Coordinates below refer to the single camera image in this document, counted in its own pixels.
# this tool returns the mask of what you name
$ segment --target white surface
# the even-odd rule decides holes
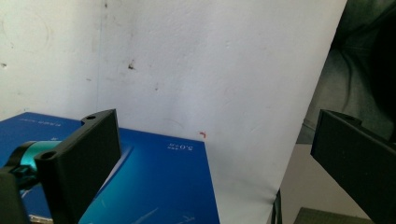
[[[296,145],[282,184],[283,223],[292,224],[301,207],[370,219],[310,155],[311,145]]]
[[[221,222],[264,223],[345,2],[1,1],[0,119],[203,140]]]

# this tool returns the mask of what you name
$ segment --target blue book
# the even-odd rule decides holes
[[[62,141],[79,120],[24,113],[0,121],[0,165],[27,141]],[[205,144],[120,129],[122,156],[79,223],[219,223]],[[50,217],[37,185],[22,194],[30,215]]]

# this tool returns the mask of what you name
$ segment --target red mark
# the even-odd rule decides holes
[[[203,136],[204,138],[206,138],[206,132],[199,132],[199,134],[200,134],[201,136]]]

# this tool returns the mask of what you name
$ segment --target black plastic part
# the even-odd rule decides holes
[[[396,223],[396,146],[350,116],[321,110],[311,151],[377,224]]]
[[[89,115],[54,149],[35,156],[55,223],[78,223],[120,158],[115,110]]]
[[[30,223],[22,203],[17,181],[7,169],[0,169],[0,224]]]

